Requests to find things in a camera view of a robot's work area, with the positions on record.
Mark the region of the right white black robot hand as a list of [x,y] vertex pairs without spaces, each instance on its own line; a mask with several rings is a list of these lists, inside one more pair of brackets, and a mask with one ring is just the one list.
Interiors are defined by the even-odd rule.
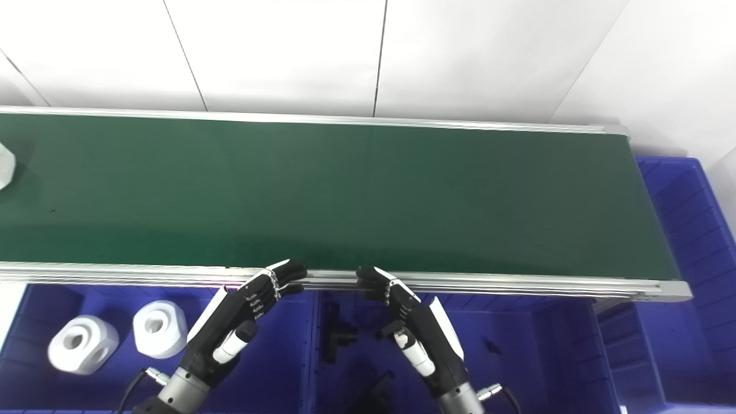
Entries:
[[454,393],[469,382],[463,350],[438,300],[424,304],[396,276],[375,266],[357,269],[365,298],[385,304],[390,322],[377,333],[391,338],[412,362],[435,398]]

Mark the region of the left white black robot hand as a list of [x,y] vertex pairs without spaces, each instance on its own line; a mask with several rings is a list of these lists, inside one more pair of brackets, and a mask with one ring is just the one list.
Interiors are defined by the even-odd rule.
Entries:
[[256,320],[284,296],[304,290],[302,262],[287,259],[263,268],[237,289],[223,286],[192,329],[179,367],[210,388],[217,387],[258,333]]

